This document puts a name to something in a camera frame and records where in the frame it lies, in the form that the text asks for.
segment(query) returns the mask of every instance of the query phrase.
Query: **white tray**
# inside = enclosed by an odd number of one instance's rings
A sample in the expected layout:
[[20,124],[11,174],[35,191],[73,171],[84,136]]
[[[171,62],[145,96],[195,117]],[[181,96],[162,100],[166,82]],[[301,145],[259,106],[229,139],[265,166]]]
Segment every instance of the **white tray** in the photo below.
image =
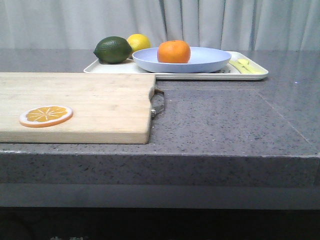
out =
[[155,74],[157,80],[248,80],[255,81],[264,79],[268,75],[268,70],[255,63],[245,55],[236,51],[227,51],[231,54],[231,60],[248,59],[250,64],[259,69],[261,74],[242,74],[229,63],[217,72],[213,73],[153,73],[140,68],[132,59],[127,59],[120,64],[101,64],[95,60],[83,71],[85,73],[104,74]]

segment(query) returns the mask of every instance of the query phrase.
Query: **wooden cutting board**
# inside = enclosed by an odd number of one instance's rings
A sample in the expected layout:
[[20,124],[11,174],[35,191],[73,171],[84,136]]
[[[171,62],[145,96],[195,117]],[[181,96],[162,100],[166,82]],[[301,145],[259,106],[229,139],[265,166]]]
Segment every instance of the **wooden cutting board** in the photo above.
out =
[[[0,73],[0,142],[145,144],[149,140],[153,74]],[[26,127],[22,113],[39,106],[73,110],[69,120]]]

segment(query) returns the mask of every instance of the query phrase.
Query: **lemon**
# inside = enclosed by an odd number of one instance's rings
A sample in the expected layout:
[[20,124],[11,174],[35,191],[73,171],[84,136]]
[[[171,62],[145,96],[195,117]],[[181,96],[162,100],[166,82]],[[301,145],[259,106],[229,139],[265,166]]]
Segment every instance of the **lemon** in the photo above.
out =
[[132,34],[128,37],[127,41],[131,46],[133,53],[142,49],[151,48],[149,38],[140,33]]
[[102,63],[119,64],[132,54],[132,48],[123,37],[108,36],[96,45],[93,53]]

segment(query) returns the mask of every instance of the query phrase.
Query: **blue plate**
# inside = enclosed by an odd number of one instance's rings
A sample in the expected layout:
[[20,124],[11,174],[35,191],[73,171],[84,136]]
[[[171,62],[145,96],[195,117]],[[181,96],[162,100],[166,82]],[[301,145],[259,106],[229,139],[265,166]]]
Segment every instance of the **blue plate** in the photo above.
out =
[[223,68],[231,59],[231,54],[215,48],[190,47],[188,63],[158,62],[158,47],[147,48],[132,54],[135,63],[152,73],[212,73]]

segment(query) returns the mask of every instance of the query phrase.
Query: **fake orange slice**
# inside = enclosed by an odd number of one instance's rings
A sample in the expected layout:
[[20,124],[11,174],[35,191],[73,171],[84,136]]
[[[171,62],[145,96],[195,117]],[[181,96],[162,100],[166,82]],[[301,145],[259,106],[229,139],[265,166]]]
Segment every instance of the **fake orange slice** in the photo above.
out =
[[73,116],[67,106],[46,105],[32,108],[20,115],[20,124],[29,128],[44,128],[61,124]]

